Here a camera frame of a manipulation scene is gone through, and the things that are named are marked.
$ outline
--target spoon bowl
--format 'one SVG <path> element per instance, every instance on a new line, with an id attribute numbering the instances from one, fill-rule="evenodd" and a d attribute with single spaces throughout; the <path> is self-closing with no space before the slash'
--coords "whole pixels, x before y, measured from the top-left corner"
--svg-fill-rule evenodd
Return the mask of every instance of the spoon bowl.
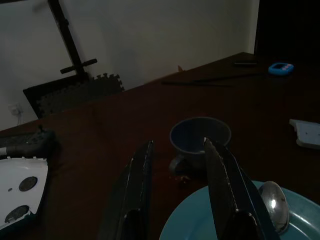
<path id="1" fill-rule="evenodd" d="M 289 206 L 281 187 L 274 181 L 266 181 L 259 193 L 269 213 L 275 231 L 280 235 L 289 226 Z"/>

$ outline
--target black metal frame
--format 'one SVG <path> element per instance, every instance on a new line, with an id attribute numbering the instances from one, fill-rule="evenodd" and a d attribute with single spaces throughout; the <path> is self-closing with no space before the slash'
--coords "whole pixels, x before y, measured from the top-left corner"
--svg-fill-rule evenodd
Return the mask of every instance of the black metal frame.
<path id="1" fill-rule="evenodd" d="M 97 59 L 94 58 L 89 61 L 85 61 L 84 63 L 81 62 L 75 42 L 72 38 L 71 32 L 68 27 L 69 22 L 65 18 L 59 0 L 48 0 L 48 4 L 53 14 L 56 25 L 59 28 L 66 50 L 73 64 L 73 66 L 61 69 L 60 72 L 62 74 L 65 74 L 75 70 L 76 74 L 83 75 L 85 73 L 83 67 L 97 63 Z"/>

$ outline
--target dark wooden tabletop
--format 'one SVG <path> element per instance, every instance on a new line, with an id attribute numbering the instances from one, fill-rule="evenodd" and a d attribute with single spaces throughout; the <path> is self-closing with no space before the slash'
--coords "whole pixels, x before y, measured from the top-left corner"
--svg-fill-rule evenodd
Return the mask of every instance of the dark wooden tabletop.
<path id="1" fill-rule="evenodd" d="M 240 53 L 163 78 L 190 81 L 248 73 L 267 73 L 273 63 L 233 67 L 255 59 Z M 47 118 L 2 131 L 2 136 L 54 130 L 60 147 L 48 160 L 47 191 L 39 218 L 9 236 L 21 240 L 94 240 L 113 183 L 135 150 L 154 140 L 150 239 L 159 239 L 171 212 L 206 185 L 181 185 L 168 171 L 175 150 L 169 132 L 177 122 L 208 116 L 232 131 L 230 150 L 252 180 L 277 182 L 320 204 L 320 151 L 301 148 L 289 119 L 320 122 L 318 69 L 297 64 L 288 77 L 267 74 L 221 81 L 233 87 L 161 85 L 160 80 L 108 96 Z"/>

